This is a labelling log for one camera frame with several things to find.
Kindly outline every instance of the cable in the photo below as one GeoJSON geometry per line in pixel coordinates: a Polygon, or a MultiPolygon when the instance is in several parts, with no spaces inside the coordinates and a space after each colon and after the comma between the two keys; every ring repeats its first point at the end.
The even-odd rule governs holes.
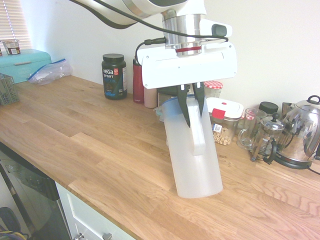
{"type": "Polygon", "coordinates": [[[308,168],[307,168],[307,169],[308,169],[308,170],[310,170],[311,172],[315,173],[315,174],[320,175],[320,172],[317,172],[317,171],[315,171],[315,170],[312,170],[309,166],[308,166],[308,168]]]}
{"type": "Polygon", "coordinates": [[[165,44],[166,41],[167,40],[166,40],[165,37],[144,40],[144,42],[140,43],[135,49],[134,58],[135,58],[136,62],[141,66],[141,64],[138,61],[138,50],[142,45],[147,45],[148,46],[148,45],[152,45],[152,44],[165,44]]]}
{"type": "Polygon", "coordinates": [[[139,50],[139,48],[140,48],[142,45],[145,45],[145,43],[142,42],[142,43],[140,43],[140,44],[136,47],[136,49],[135,49],[135,55],[134,55],[134,58],[135,58],[136,62],[137,62],[140,66],[141,66],[141,64],[140,64],[140,62],[139,62],[139,60],[138,60],[138,50],[139,50]]]}
{"type": "Polygon", "coordinates": [[[27,240],[20,232],[14,232],[13,234],[20,237],[22,240],[27,240]]]}
{"type": "Polygon", "coordinates": [[[0,236],[6,236],[6,237],[9,237],[11,239],[15,239],[15,240],[25,240],[19,236],[16,236],[16,235],[13,235],[11,233],[3,233],[3,232],[0,232],[0,236]]]}
{"type": "Polygon", "coordinates": [[[0,234],[6,234],[6,235],[10,235],[10,236],[6,236],[6,237],[13,237],[14,239],[15,236],[18,237],[19,240],[27,240],[29,238],[29,235],[28,234],[24,234],[24,233],[21,233],[21,232],[13,232],[13,231],[1,231],[0,234]]]}
{"type": "Polygon", "coordinates": [[[114,6],[111,6],[107,3],[105,3],[104,1],[101,1],[101,0],[94,0],[96,3],[118,13],[118,14],[121,14],[129,19],[132,19],[134,21],[137,21],[138,23],[141,23],[149,28],[152,28],[154,30],[158,30],[158,31],[161,31],[161,32],[164,32],[164,33],[168,33],[168,34],[174,34],[174,35],[178,35],[178,36],[182,36],[182,37],[191,37],[191,38],[197,38],[197,39],[224,39],[226,42],[229,41],[229,39],[225,36],[217,36],[217,35],[189,35],[189,34],[186,34],[186,33],[182,33],[182,32],[178,32],[178,31],[172,31],[172,30],[168,30],[168,29],[165,29],[165,28],[162,28],[162,27],[158,27],[158,26],[155,26],[155,25],[152,25],[146,21],[143,21],[141,20],[140,18],[138,17],[135,17],[131,14],[128,14],[114,6]]]}

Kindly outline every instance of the plastic bag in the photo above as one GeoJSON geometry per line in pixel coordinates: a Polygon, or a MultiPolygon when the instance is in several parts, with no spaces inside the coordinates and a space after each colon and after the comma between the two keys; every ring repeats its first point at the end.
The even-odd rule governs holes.
{"type": "Polygon", "coordinates": [[[72,67],[64,58],[40,67],[27,80],[32,84],[45,85],[64,76],[69,76],[71,72],[72,67]]]}

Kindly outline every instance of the dishwasher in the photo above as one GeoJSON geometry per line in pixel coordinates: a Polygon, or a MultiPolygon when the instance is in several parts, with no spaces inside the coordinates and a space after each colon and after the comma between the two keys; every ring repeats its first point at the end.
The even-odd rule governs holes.
{"type": "Polygon", "coordinates": [[[71,239],[54,180],[2,142],[0,172],[31,234],[31,240],[71,239]]]}

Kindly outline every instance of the protein powder container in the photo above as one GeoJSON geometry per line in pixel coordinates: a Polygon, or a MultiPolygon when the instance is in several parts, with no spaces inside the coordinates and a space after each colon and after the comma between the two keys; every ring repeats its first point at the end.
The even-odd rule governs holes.
{"type": "Polygon", "coordinates": [[[103,55],[102,76],[104,96],[107,99],[119,100],[127,96],[127,64],[122,54],[103,55]]]}

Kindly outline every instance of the plastic pitcher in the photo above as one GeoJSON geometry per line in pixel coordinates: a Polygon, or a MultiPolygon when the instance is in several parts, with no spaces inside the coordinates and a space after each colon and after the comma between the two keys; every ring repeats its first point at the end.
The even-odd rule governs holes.
{"type": "Polygon", "coordinates": [[[164,126],[178,195],[202,198],[219,193],[223,185],[207,103],[202,117],[193,95],[187,106],[190,127],[176,97],[164,102],[164,126]]]}

